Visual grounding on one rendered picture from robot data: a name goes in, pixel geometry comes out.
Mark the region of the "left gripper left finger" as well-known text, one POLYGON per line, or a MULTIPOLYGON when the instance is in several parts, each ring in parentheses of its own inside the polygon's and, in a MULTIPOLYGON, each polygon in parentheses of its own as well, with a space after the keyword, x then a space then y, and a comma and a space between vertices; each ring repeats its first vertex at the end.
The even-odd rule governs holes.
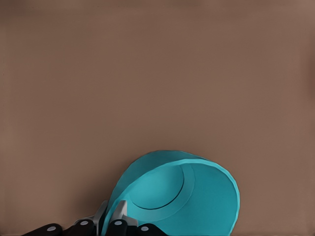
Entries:
POLYGON ((100 236, 107 206, 108 200, 103 201, 94 215, 76 220, 67 229, 57 223, 50 223, 21 236, 100 236))

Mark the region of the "blue bowl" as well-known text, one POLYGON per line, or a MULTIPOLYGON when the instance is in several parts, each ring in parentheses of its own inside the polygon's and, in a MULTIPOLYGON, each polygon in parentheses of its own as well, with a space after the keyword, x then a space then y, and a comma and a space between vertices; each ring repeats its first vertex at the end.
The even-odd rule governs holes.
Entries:
POLYGON ((170 236, 230 236, 240 193, 219 164, 179 150, 159 150, 136 159, 112 191, 101 234, 119 202, 139 224, 151 223, 170 236))

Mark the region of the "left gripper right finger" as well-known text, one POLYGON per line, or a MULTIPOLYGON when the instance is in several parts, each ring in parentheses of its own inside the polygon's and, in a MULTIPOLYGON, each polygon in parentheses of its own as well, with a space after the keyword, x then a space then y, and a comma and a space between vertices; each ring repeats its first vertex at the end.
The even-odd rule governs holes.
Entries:
POLYGON ((169 236, 152 223, 139 225, 138 220, 127 216, 127 201, 120 201, 113 212, 105 236, 169 236))

